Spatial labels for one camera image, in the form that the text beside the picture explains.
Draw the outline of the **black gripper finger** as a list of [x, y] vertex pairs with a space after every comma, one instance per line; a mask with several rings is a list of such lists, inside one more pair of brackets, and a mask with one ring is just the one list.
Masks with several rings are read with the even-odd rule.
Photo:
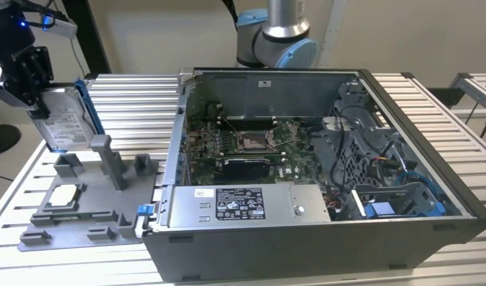
[[17, 98], [31, 108], [31, 119], [47, 119], [50, 111], [39, 93], [54, 79], [47, 48], [29, 46], [13, 56], [13, 60]]

